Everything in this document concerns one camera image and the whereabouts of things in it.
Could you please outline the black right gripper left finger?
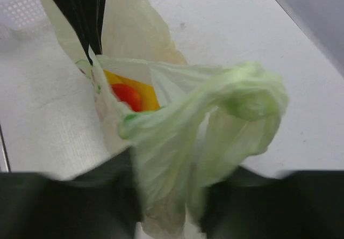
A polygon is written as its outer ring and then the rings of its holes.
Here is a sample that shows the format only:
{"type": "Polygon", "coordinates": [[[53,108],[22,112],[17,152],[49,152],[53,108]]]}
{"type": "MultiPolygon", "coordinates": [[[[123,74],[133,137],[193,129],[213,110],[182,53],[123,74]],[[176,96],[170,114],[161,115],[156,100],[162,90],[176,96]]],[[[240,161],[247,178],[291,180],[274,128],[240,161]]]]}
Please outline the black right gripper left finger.
{"type": "Polygon", "coordinates": [[[128,150],[71,180],[1,173],[1,238],[133,238],[140,220],[128,150]]]}

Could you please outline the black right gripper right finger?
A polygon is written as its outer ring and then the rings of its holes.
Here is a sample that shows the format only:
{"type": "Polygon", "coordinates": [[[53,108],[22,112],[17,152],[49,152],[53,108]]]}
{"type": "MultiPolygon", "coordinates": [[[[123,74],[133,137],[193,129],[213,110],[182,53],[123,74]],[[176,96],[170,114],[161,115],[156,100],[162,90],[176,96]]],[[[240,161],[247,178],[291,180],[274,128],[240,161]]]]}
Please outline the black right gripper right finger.
{"type": "Polygon", "coordinates": [[[207,188],[200,227],[207,238],[343,238],[343,172],[267,178],[239,167],[207,188]]]}

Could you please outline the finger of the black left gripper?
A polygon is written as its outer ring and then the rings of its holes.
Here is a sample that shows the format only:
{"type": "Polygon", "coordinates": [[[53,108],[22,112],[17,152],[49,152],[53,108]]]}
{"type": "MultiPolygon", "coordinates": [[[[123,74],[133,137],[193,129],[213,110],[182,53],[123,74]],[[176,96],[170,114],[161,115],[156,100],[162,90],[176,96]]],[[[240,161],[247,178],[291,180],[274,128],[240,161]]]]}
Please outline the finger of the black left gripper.
{"type": "Polygon", "coordinates": [[[66,17],[82,45],[88,62],[88,50],[102,53],[102,27],[106,0],[53,0],[66,17]]]}

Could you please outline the red apple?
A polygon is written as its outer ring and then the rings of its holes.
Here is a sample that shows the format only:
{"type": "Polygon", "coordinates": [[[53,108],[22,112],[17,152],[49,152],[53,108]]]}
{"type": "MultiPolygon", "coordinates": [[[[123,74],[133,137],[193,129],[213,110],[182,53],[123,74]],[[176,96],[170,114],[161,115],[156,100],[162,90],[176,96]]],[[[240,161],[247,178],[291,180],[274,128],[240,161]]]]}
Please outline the red apple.
{"type": "Polygon", "coordinates": [[[142,110],[142,100],[140,94],[131,86],[122,83],[111,84],[112,91],[117,98],[125,102],[134,112],[142,110]]]}

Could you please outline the yellow banana bunch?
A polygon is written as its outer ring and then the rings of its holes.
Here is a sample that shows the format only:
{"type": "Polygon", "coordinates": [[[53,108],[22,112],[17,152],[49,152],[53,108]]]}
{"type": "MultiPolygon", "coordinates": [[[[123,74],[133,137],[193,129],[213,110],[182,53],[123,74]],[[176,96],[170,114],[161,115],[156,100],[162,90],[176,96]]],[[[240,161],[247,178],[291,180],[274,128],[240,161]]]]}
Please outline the yellow banana bunch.
{"type": "Polygon", "coordinates": [[[106,76],[108,82],[110,83],[110,86],[111,86],[111,84],[116,84],[116,83],[127,84],[127,85],[131,86],[133,89],[135,89],[140,94],[141,100],[142,100],[141,112],[142,111],[158,110],[160,108],[160,105],[158,103],[155,91],[154,91],[152,86],[138,82],[138,81],[135,81],[135,80],[132,80],[132,79],[129,79],[129,78],[125,78],[123,76],[116,75],[116,74],[111,73],[111,72],[106,71],[106,70],[104,71],[104,73],[105,73],[105,76],[106,76]]]}

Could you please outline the light green plastic bag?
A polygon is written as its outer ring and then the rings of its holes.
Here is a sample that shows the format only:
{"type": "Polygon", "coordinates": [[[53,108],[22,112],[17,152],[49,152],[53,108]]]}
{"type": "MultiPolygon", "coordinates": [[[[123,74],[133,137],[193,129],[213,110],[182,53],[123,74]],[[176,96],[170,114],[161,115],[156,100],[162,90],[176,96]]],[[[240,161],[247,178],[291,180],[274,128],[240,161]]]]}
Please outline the light green plastic bag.
{"type": "Polygon", "coordinates": [[[257,62],[189,65],[149,0],[106,0],[93,64],[53,0],[41,0],[58,43],[94,89],[107,150],[129,148],[144,232],[203,238],[206,188],[267,151],[288,106],[282,78],[257,62]],[[132,111],[104,71],[153,87],[160,108],[132,111]]]}

